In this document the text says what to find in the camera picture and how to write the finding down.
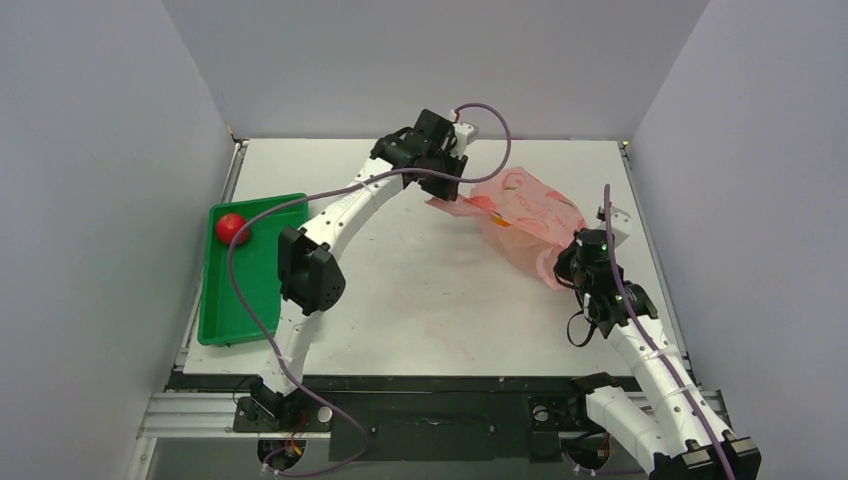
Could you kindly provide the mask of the pink plastic bag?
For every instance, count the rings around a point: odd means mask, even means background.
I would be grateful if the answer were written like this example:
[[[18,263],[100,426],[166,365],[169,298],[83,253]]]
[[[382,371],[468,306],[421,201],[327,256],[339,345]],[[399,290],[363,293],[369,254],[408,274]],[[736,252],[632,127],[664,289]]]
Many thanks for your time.
[[[573,201],[522,167],[504,169],[453,202],[433,197],[426,204],[473,218],[490,247],[553,290],[565,288],[554,274],[558,255],[587,226]]]

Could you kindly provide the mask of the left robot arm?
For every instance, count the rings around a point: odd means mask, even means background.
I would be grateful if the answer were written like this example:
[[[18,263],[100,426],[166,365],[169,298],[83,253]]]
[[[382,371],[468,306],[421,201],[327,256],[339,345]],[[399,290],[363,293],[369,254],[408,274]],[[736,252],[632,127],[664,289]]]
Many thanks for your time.
[[[272,429],[285,430],[301,418],[306,403],[297,387],[322,314],[344,293],[340,258],[354,235],[392,197],[411,183],[442,200],[458,196],[466,148],[477,127],[423,110],[415,125],[378,139],[368,160],[341,195],[304,225],[278,236],[277,273],[281,282],[280,319],[272,356],[251,387],[259,416]]]

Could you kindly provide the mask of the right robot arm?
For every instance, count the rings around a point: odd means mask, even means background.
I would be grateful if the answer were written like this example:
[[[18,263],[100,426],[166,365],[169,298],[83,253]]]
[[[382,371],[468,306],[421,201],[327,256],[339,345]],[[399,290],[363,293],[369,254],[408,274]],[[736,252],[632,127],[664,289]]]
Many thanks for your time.
[[[589,323],[621,356],[644,394],[645,413],[607,373],[580,377],[564,400],[566,418],[614,437],[651,479],[754,479],[761,453],[710,406],[664,331],[645,290],[613,264],[612,233],[577,231],[554,266]]]

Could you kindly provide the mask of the red fake apple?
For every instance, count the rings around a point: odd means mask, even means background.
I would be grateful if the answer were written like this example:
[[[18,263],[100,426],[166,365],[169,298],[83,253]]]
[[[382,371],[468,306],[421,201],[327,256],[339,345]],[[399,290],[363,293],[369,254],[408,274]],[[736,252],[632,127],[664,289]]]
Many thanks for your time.
[[[240,231],[246,226],[247,220],[238,213],[227,213],[222,215],[214,225],[214,233],[217,240],[223,245],[241,246],[250,239],[250,229],[244,233]]]

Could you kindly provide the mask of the green plastic tray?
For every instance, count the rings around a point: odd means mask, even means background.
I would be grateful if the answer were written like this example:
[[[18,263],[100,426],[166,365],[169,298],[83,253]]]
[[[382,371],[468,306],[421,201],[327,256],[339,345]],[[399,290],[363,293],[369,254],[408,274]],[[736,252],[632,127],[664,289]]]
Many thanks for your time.
[[[301,193],[217,204],[209,210],[206,258],[196,338],[204,346],[230,346],[262,340],[264,335],[233,291],[228,269],[228,246],[216,234],[221,217],[237,214],[246,220]],[[298,228],[309,218],[306,202],[279,210],[250,227],[248,240],[234,251],[238,285],[266,329],[276,331],[280,314],[281,282],[277,273],[279,233]]]

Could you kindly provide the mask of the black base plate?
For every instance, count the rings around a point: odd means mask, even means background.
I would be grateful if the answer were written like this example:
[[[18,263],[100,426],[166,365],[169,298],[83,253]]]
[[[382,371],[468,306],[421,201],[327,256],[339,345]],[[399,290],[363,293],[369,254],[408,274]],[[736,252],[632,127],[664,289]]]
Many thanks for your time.
[[[603,386],[637,391],[632,377],[353,377],[309,376],[304,384],[352,416],[322,420],[302,392],[274,397],[255,375],[175,372],[170,390],[232,395],[238,433],[267,433],[258,456],[292,468],[306,434],[329,436],[328,458],[361,461],[488,461],[525,457],[557,462],[563,454],[597,462],[600,422],[586,400]]]

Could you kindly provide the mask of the aluminium frame rail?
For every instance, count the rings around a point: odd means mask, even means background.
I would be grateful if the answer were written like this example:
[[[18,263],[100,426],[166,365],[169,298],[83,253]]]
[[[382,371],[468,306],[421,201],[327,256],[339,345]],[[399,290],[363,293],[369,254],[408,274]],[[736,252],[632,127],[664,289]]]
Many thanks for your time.
[[[385,431],[463,432],[483,436],[503,430],[568,432],[561,396],[525,392],[332,392],[330,401],[373,435]],[[327,438],[350,424],[315,402],[290,425],[272,419],[248,398],[231,393],[162,393],[149,401],[143,438]]]

